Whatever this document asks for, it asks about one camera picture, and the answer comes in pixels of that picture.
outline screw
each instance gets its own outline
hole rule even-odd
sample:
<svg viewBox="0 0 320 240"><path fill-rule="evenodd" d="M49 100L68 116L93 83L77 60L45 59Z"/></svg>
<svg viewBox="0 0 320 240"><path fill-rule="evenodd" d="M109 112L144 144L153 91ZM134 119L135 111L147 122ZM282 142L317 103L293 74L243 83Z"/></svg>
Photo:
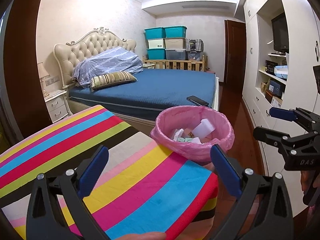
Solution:
<svg viewBox="0 0 320 240"><path fill-rule="evenodd" d="M245 174L247 175L252 175L253 174L253 169L247 168L244 170Z"/></svg>
<svg viewBox="0 0 320 240"><path fill-rule="evenodd" d="M276 172L275 177L276 177L277 179L282 179L282 174L279 173L279 172Z"/></svg>
<svg viewBox="0 0 320 240"><path fill-rule="evenodd" d="M37 179L41 180L43 178L44 178L44 174L43 173L38 174Z"/></svg>
<svg viewBox="0 0 320 240"><path fill-rule="evenodd" d="M66 171L66 175L67 176L71 176L73 174L75 174L75 171L73 169L69 169L69 170Z"/></svg>

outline wallpaper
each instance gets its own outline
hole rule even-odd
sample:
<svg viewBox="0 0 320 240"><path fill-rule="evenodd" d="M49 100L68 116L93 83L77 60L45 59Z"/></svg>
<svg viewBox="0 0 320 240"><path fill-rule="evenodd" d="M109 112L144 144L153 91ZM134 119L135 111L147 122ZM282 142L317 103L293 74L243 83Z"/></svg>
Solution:
<svg viewBox="0 0 320 240"><path fill-rule="evenodd" d="M51 77L60 81L48 87L47 92L62 89L59 65L53 55L53 46L80 39L94 28L109 28L119 38L134 39L135 53L146 54L144 29L156 26L156 19L141 9L136 0L41 0L37 30L36 52L38 62Z"/></svg>
<svg viewBox="0 0 320 240"><path fill-rule="evenodd" d="M233 17L201 12L170 15L156 19L157 27L183 25L187 27L187 39L201 39L208 56L208 67L223 81L225 64L224 20L239 21Z"/></svg>

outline hand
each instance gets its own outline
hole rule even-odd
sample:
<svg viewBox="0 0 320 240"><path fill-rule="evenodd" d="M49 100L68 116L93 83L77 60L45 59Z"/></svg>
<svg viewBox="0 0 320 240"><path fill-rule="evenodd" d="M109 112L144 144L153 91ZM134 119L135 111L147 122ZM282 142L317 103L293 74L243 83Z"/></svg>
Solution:
<svg viewBox="0 0 320 240"><path fill-rule="evenodd" d="M150 232L145 234L129 234L121 236L116 240L165 240L166 234L161 232Z"/></svg>
<svg viewBox="0 0 320 240"><path fill-rule="evenodd" d="M301 171L301 189L305 191L308 189L313 177L310 171ZM318 177L313 182L313 187L320 187L320 173Z"/></svg>

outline nightstand drawer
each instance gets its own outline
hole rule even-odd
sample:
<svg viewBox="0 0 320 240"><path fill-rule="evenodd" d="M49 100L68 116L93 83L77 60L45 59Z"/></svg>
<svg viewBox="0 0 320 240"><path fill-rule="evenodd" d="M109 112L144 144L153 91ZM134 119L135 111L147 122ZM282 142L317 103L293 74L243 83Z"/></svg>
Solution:
<svg viewBox="0 0 320 240"><path fill-rule="evenodd" d="M46 102L45 104L47 105L48 112L51 113L52 111L54 111L64 105L63 95L61 95L53 100L50 100L50 101Z"/></svg>
<svg viewBox="0 0 320 240"><path fill-rule="evenodd" d="M56 122L57 120L63 118L68 114L67 108L65 105L60 106L58 109L53 110L52 112L49 113L52 122Z"/></svg>

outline table lamp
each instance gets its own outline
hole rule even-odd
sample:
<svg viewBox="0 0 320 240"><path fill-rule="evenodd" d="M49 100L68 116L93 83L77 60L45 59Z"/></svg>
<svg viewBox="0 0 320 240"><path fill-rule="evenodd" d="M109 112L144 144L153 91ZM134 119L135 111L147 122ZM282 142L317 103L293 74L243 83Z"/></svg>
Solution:
<svg viewBox="0 0 320 240"><path fill-rule="evenodd" d="M49 94L45 91L43 82L45 78L50 76L50 74L45 70L43 62L38 63L38 72L39 72L42 94L44 98L46 98Z"/></svg>

